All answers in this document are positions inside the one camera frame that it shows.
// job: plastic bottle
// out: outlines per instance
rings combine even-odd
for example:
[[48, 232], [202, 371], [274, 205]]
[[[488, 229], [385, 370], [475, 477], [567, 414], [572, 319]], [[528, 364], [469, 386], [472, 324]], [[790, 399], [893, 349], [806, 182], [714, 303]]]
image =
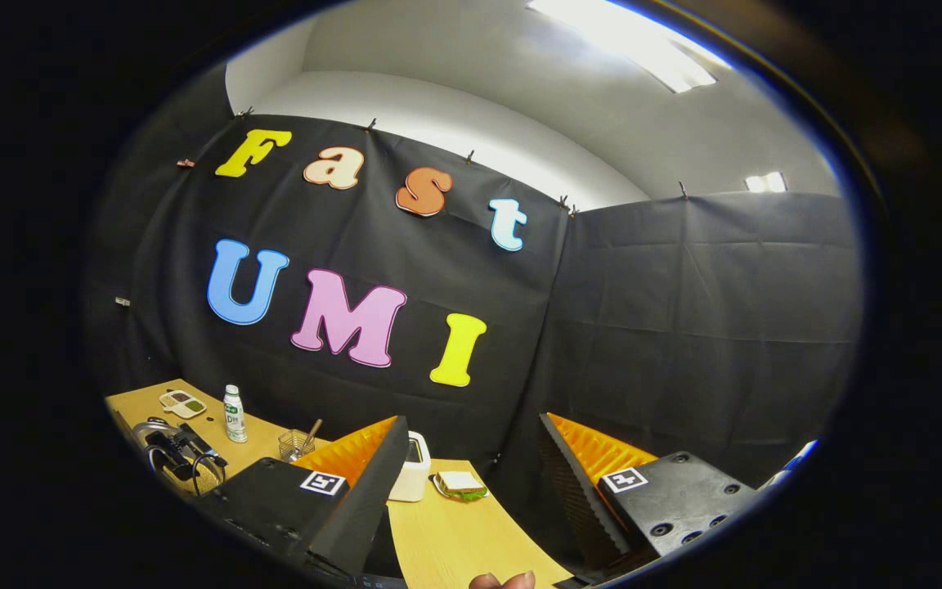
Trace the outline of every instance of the plastic bottle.
[[242, 411], [239, 388], [229, 384], [224, 388], [224, 416], [227, 418], [227, 437], [233, 443], [246, 441], [246, 415]]

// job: orange letter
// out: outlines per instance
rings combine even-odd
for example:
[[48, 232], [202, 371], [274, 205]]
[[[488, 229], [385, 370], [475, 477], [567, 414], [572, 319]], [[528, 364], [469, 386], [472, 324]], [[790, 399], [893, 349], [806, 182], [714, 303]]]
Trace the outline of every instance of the orange letter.
[[446, 204], [444, 191], [453, 187], [453, 177], [435, 168], [416, 168], [406, 176], [406, 186], [395, 195], [395, 205], [403, 211], [430, 217]]
[[246, 133], [246, 141], [243, 141], [239, 149], [231, 154], [231, 159], [217, 168], [217, 175], [238, 178], [246, 173], [246, 160], [249, 160], [251, 165], [259, 164], [267, 157], [273, 146], [288, 144], [291, 138], [293, 134], [289, 131], [254, 129]]
[[358, 183], [359, 169], [362, 168], [366, 157], [357, 149], [352, 148], [325, 148], [318, 153], [321, 158], [312, 161], [303, 169], [303, 179], [315, 184], [330, 184], [338, 190], [347, 190]]

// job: orange foam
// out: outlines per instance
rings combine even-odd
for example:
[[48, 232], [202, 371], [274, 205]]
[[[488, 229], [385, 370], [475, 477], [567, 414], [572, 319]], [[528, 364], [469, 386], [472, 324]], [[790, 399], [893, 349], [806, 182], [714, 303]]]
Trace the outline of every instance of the orange foam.
[[321, 473], [339, 474], [348, 479], [348, 485], [355, 486], [396, 419], [397, 415], [351, 432], [335, 443], [294, 460], [291, 465]]
[[617, 470], [630, 469], [632, 466], [644, 465], [657, 459], [649, 452], [622, 443], [586, 425], [577, 424], [554, 413], [547, 414], [547, 417], [550, 417], [554, 428], [562, 435], [569, 450], [576, 456], [576, 461], [580, 462], [581, 469], [587, 473], [587, 478], [596, 488], [603, 474], [616, 473]]

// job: pink letter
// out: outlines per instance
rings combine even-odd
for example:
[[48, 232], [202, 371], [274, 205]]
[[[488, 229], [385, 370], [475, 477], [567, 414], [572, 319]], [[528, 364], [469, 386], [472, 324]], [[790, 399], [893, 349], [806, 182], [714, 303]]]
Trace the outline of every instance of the pink letter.
[[356, 331], [358, 344], [348, 351], [348, 356], [359, 364], [388, 368], [392, 358], [388, 355], [388, 340], [392, 336], [392, 324], [399, 307], [405, 304], [405, 292], [387, 286], [378, 286], [351, 310], [348, 292], [343, 288], [343, 278], [336, 272], [314, 269], [307, 273], [311, 281], [311, 299], [303, 314], [300, 331], [293, 333], [290, 342], [304, 350], [321, 350], [318, 328], [325, 323], [325, 336], [330, 341], [330, 351], [340, 354]]

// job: black cloth backdrop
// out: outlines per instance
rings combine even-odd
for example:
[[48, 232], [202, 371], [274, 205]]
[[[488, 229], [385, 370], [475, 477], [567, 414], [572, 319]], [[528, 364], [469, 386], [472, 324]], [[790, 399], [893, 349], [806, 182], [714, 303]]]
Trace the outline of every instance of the black cloth backdrop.
[[[321, 417], [326, 438], [405, 415], [434, 456], [472, 460], [527, 532], [573, 567], [572, 530], [536, 457], [540, 411], [653, 454], [694, 452], [752, 486], [819, 435], [863, 308], [844, 200], [736, 193], [569, 219], [539, 191], [421, 142], [328, 120], [232, 117], [223, 74], [210, 71], [149, 119], [92, 220], [83, 317], [102, 393], [182, 377], [220, 398], [238, 384], [250, 413], [303, 429]], [[242, 178], [214, 175], [254, 128], [293, 138]], [[352, 189], [303, 180], [327, 146], [366, 156]], [[186, 157], [193, 169], [177, 167]], [[430, 218], [395, 205], [421, 165], [455, 180]], [[492, 198], [517, 199], [530, 219], [517, 230], [522, 250], [493, 243]], [[250, 249], [232, 288], [240, 303], [259, 250], [290, 260], [253, 325], [222, 320], [206, 301], [223, 238]], [[377, 285], [405, 292], [391, 366], [357, 364], [352, 344], [333, 355], [289, 342], [312, 268], [343, 276], [352, 306]], [[450, 312], [487, 324], [466, 388], [428, 377]]]
[[[240, 178], [214, 174], [251, 129], [293, 137], [261, 163], [247, 164]], [[351, 189], [303, 179], [304, 167], [329, 146], [366, 157]], [[427, 218], [395, 204], [406, 175], [425, 165], [453, 177], [444, 211]], [[493, 242], [493, 198], [518, 200], [528, 216], [517, 230], [519, 251]], [[147, 339], [168, 348], [179, 375], [218, 398], [225, 384], [239, 385], [254, 415], [303, 429], [321, 417], [321, 435], [336, 439], [401, 414], [435, 454], [470, 459], [485, 472], [526, 388], [567, 221], [554, 199], [432, 146], [352, 124], [250, 115], [229, 124], [162, 201], [137, 255], [130, 313]], [[251, 297], [259, 250], [290, 260], [258, 323], [228, 323], [207, 303], [216, 244], [225, 238], [250, 249], [235, 275], [236, 302]], [[290, 343], [303, 323], [313, 268], [343, 277], [352, 308], [378, 285], [405, 292], [390, 333], [392, 365], [352, 361], [354, 339], [336, 355]], [[454, 312], [487, 325], [463, 388], [429, 378]]]
[[730, 193], [576, 214], [497, 499], [576, 558], [536, 458], [540, 411], [657, 456], [689, 451], [751, 485], [821, 434], [864, 308], [842, 198]]
[[83, 332], [90, 372], [104, 394], [177, 378], [179, 365], [155, 329], [115, 298], [132, 298], [137, 251], [153, 237], [152, 219], [165, 195], [186, 178], [177, 161], [199, 153], [231, 120], [225, 64], [197, 77], [147, 117], [105, 180], [104, 193], [86, 227], [81, 280]]

